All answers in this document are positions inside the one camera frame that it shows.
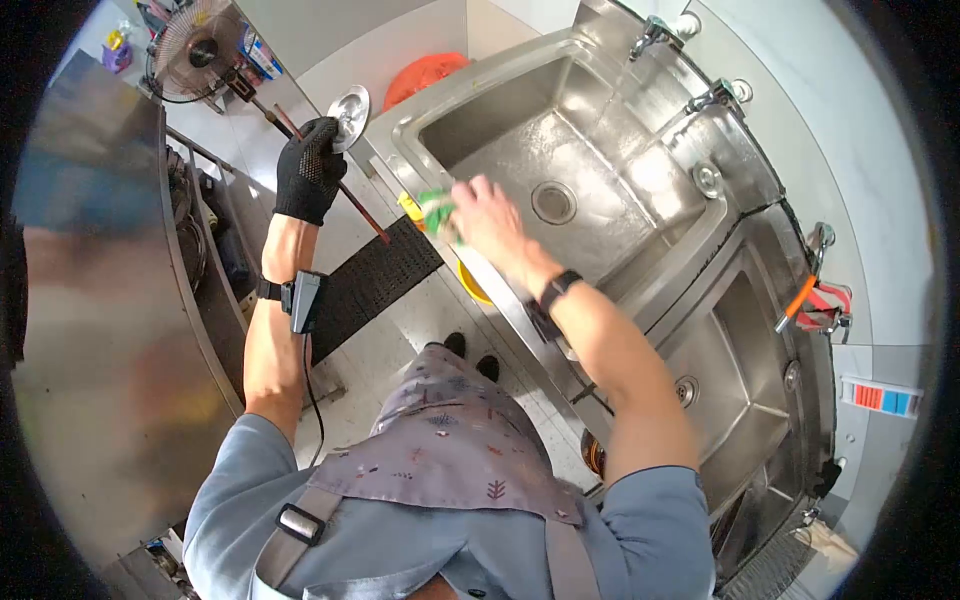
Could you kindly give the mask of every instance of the red bag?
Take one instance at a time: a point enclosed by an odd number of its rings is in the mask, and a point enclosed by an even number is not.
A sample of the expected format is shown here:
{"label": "red bag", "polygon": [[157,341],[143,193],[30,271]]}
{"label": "red bag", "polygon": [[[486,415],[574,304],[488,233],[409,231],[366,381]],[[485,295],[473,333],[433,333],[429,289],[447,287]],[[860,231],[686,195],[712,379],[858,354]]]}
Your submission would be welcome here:
{"label": "red bag", "polygon": [[469,59],[459,52],[432,54],[414,60],[403,67],[403,70],[390,82],[387,97],[383,101],[384,112],[468,64],[470,64]]}

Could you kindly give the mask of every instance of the knit glove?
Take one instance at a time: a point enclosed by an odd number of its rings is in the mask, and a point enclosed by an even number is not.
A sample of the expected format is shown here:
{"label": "knit glove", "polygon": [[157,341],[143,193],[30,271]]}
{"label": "knit glove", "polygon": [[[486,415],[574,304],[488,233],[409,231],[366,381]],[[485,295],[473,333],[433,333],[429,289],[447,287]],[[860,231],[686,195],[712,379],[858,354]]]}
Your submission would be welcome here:
{"label": "knit glove", "polygon": [[338,122],[333,117],[307,121],[303,141],[292,137],[276,163],[274,213],[320,226],[337,197],[337,182],[347,173],[343,155],[333,154]]}

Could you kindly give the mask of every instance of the sink basin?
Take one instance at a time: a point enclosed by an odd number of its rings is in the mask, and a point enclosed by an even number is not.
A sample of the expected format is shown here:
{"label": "sink basin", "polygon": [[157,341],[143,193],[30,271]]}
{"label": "sink basin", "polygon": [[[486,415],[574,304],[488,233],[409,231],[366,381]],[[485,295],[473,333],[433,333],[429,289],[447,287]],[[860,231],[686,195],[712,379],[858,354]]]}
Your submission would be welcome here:
{"label": "sink basin", "polygon": [[[707,204],[621,103],[608,110],[615,127],[594,116],[611,95],[575,59],[552,60],[452,110],[420,141],[454,178],[499,182],[530,236],[588,282],[609,282],[632,260],[656,262]],[[644,261],[647,250],[656,257]]]}
{"label": "sink basin", "polygon": [[748,275],[733,274],[660,345],[696,433],[712,514],[746,485],[786,436],[786,354]]}

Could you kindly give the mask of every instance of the wrist device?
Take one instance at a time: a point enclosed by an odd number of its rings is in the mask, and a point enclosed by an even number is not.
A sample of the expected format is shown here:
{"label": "wrist device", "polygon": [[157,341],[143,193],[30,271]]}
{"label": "wrist device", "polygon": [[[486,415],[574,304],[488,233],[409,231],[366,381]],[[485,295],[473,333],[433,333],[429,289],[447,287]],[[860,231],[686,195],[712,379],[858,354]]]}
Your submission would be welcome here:
{"label": "wrist device", "polygon": [[315,271],[297,271],[297,278],[274,283],[263,277],[256,282],[256,296],[280,302],[280,309],[290,315],[290,330],[308,333],[317,326],[317,315],[329,277]]}
{"label": "wrist device", "polygon": [[540,296],[539,304],[543,314],[549,315],[550,307],[557,301],[557,298],[566,294],[566,290],[570,289],[571,285],[577,281],[583,281],[583,279],[579,273],[572,269],[567,269],[551,279],[550,282],[546,284],[546,287],[543,289],[543,294]]}

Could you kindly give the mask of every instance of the green cloth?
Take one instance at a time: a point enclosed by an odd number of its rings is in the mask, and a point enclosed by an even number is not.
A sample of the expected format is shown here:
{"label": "green cloth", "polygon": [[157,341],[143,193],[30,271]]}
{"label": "green cloth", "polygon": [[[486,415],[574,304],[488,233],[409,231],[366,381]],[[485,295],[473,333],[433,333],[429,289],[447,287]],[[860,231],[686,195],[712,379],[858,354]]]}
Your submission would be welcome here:
{"label": "green cloth", "polygon": [[460,232],[450,223],[450,215],[457,209],[457,205],[446,190],[427,190],[418,196],[418,201],[423,212],[423,228],[426,233],[447,244],[463,243]]}

